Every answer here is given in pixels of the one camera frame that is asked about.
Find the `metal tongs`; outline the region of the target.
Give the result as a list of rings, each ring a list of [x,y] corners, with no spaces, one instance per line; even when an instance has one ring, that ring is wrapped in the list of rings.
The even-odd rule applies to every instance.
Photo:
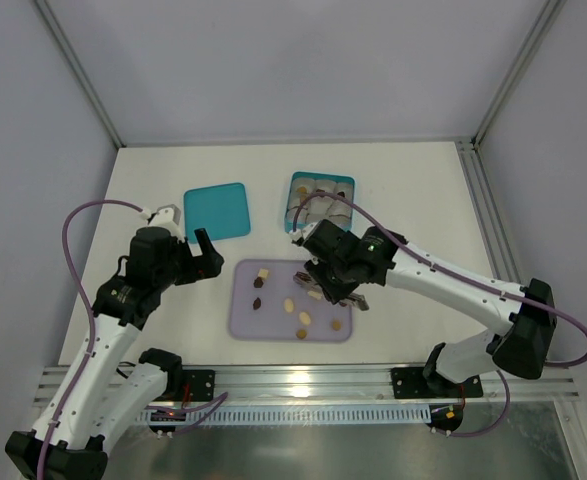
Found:
[[[319,294],[321,298],[332,305],[352,307],[360,311],[368,311],[370,309],[365,296],[355,292],[358,287],[357,284],[333,282],[329,283],[327,286],[322,286],[308,273],[301,271],[295,273],[293,280],[307,292]]]

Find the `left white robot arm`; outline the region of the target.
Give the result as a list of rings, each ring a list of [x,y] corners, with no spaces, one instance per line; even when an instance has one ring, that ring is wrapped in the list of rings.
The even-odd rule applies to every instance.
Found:
[[[178,395],[182,359],[143,352],[126,381],[107,391],[124,354],[173,286],[220,275],[223,257],[207,232],[195,232],[200,254],[168,229],[147,226],[130,242],[125,269],[97,291],[92,321],[58,391],[30,430],[13,432],[5,452],[26,479],[100,479],[120,437],[154,400]]]

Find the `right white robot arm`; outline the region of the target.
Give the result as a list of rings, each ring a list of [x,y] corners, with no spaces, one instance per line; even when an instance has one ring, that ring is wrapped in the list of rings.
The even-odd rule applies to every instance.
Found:
[[[304,268],[332,304],[373,284],[421,295],[483,326],[465,340],[433,348],[422,376],[434,394],[452,393],[469,378],[493,370],[525,380],[541,377],[557,324],[547,283],[532,280],[522,286],[473,274],[378,226],[357,236],[321,220],[290,237],[310,254]]]

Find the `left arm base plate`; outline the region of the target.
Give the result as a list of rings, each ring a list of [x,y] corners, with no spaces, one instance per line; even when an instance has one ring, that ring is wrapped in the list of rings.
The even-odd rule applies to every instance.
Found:
[[[182,370],[178,399],[183,403],[208,402],[214,398],[216,372],[212,369]]]

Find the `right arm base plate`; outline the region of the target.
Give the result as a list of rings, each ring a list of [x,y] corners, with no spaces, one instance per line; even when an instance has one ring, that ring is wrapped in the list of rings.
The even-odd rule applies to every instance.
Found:
[[[397,400],[432,398],[433,392],[423,376],[422,367],[395,367],[390,370],[393,396]]]

